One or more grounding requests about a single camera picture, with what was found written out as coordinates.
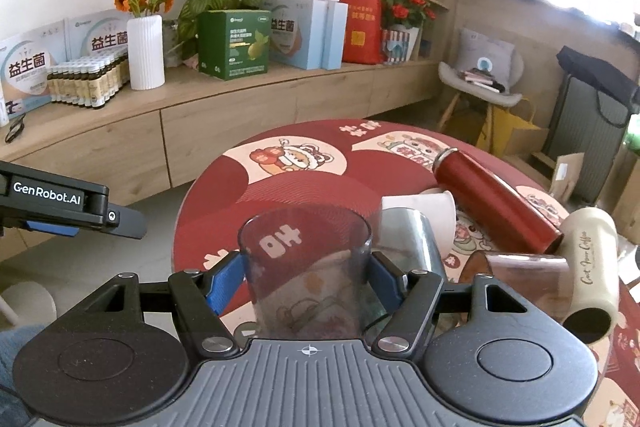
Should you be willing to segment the smoky purple transparent cup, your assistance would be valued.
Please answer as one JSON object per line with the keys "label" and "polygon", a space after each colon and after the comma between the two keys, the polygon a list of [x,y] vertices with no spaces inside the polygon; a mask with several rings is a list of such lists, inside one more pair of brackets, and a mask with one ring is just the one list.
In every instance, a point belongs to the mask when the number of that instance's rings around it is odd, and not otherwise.
{"label": "smoky purple transparent cup", "polygon": [[247,220],[239,247],[258,336],[357,337],[371,242],[367,220],[343,207],[304,204]]}

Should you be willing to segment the grey-blue transparent cup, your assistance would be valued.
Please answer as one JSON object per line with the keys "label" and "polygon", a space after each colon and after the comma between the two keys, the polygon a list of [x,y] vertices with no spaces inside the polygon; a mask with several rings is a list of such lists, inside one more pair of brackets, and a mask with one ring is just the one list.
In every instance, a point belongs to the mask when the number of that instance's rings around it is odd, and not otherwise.
{"label": "grey-blue transparent cup", "polygon": [[[378,210],[370,216],[370,225],[372,253],[381,251],[402,272],[427,270],[439,273],[447,280],[430,222],[420,211],[409,208]],[[360,303],[362,338],[371,347],[390,316],[368,283],[367,269]]]}

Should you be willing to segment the white paper cup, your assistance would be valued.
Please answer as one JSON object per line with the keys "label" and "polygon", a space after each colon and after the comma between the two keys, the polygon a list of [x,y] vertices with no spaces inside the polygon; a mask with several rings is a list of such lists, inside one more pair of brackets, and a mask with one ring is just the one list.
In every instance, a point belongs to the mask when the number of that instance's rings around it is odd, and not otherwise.
{"label": "white paper cup", "polygon": [[445,259],[454,246],[457,210],[454,196],[440,188],[430,188],[420,194],[382,197],[382,209],[409,208],[418,210],[430,222],[440,257]]}

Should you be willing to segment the long wooden sideboard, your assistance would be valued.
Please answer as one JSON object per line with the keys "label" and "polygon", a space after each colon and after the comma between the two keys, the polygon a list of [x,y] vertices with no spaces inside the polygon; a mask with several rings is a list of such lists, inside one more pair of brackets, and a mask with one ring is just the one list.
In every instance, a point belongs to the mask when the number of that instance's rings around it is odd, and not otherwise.
{"label": "long wooden sideboard", "polygon": [[101,183],[130,204],[195,180],[243,140],[285,124],[369,117],[433,98],[437,66],[348,65],[336,72],[272,66],[222,81],[179,67],[150,91],[124,88],[101,109],[48,104],[1,145],[17,165]]}

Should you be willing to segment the red metal thermos bottle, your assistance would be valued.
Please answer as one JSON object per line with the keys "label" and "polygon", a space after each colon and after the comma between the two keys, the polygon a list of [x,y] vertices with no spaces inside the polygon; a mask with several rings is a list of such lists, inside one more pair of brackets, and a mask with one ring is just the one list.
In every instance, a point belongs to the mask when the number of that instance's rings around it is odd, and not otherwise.
{"label": "red metal thermos bottle", "polygon": [[552,255],[563,233],[506,181],[455,147],[433,162],[438,185],[482,227],[500,251]]}

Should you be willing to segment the small bottles pack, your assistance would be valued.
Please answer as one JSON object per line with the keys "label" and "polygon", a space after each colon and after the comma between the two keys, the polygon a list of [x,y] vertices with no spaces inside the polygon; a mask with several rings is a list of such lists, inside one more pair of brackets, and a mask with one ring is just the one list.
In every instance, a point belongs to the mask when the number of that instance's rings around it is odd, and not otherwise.
{"label": "small bottles pack", "polygon": [[54,103],[102,108],[130,81],[128,53],[102,50],[47,69]]}

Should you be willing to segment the red round cartoon table mat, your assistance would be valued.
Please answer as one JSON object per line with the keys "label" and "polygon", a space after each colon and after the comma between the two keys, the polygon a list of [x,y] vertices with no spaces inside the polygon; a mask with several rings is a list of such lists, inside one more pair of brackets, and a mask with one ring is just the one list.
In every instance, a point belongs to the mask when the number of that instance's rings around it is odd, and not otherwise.
{"label": "red round cartoon table mat", "polygon": [[[457,147],[526,197],[555,225],[570,214],[530,176],[448,136],[373,120],[319,120],[259,133],[218,156],[184,199],[175,231],[175,270],[213,268],[238,248],[239,228],[259,211],[301,202],[337,205],[369,217],[383,196],[439,193],[432,173],[442,150]],[[458,206],[447,275],[458,281],[475,251],[498,251]],[[591,345],[603,381],[586,412],[588,426],[639,426],[639,305],[620,282],[617,325]]]}

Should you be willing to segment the white ribbed vase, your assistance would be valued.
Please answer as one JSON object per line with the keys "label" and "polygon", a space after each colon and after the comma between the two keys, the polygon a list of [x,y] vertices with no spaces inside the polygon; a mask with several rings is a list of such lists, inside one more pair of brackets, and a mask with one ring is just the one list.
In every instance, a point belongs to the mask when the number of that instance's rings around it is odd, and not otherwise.
{"label": "white ribbed vase", "polygon": [[163,20],[159,15],[135,17],[127,22],[131,89],[146,91],[165,83]]}

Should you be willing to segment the yellow paper bag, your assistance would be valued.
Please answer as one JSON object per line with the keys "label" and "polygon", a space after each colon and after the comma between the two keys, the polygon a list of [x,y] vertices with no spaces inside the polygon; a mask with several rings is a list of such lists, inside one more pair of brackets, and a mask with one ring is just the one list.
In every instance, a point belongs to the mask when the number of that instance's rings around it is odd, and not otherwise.
{"label": "yellow paper bag", "polygon": [[540,152],[549,130],[534,124],[536,105],[528,98],[506,108],[489,104],[475,146],[496,157]]}

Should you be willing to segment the green product box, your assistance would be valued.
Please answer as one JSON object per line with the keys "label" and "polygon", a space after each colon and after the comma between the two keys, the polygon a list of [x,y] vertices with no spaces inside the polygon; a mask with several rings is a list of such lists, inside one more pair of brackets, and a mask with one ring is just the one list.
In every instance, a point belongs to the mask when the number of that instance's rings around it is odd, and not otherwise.
{"label": "green product box", "polygon": [[216,10],[198,16],[198,71],[228,81],[268,72],[271,13]]}

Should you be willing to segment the grey shell chair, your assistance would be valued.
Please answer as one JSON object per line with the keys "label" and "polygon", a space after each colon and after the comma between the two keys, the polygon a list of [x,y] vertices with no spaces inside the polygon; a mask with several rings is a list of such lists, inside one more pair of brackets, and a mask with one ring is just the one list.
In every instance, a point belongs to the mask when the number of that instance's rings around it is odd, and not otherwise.
{"label": "grey shell chair", "polygon": [[471,70],[457,70],[454,65],[445,62],[438,64],[438,75],[442,84],[454,89],[454,96],[445,108],[437,129],[445,130],[457,104],[464,94],[472,95],[485,101],[488,105],[510,108],[518,104],[523,98],[521,93],[516,93],[513,88],[518,84],[524,74],[524,61],[521,54],[515,49],[512,57],[511,75],[507,84],[498,83],[489,72],[473,68]]}

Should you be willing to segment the grey printed cushion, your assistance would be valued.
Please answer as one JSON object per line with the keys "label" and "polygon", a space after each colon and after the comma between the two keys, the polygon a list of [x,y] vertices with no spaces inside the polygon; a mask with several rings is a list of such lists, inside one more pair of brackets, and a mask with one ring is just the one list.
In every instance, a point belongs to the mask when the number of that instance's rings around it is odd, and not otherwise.
{"label": "grey printed cushion", "polygon": [[514,50],[515,46],[510,42],[462,28],[454,68],[457,70],[481,69],[489,72],[498,83],[507,84],[511,75]]}

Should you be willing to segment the light blue product box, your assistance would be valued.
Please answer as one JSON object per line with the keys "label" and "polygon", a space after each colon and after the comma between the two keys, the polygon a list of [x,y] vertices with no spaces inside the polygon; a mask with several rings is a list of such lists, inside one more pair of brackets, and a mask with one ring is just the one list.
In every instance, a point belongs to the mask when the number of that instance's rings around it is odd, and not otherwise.
{"label": "light blue product box", "polygon": [[324,0],[265,0],[271,12],[270,60],[299,69],[340,69],[348,5]]}

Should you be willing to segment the grey black shopping bag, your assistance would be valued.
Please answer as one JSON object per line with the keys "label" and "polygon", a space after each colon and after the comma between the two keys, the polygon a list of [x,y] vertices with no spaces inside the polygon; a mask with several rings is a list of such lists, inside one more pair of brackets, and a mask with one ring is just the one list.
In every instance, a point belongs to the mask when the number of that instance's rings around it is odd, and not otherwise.
{"label": "grey black shopping bag", "polygon": [[582,153],[574,194],[597,202],[632,115],[639,112],[639,86],[600,58],[563,46],[556,54],[563,80],[544,153],[552,159]]}

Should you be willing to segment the red gift bag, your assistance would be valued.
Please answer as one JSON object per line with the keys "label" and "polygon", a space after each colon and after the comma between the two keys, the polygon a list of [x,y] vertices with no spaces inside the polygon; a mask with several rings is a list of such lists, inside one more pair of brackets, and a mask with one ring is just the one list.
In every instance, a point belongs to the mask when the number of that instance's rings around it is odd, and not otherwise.
{"label": "red gift bag", "polygon": [[382,0],[340,1],[348,5],[343,61],[381,63]]}

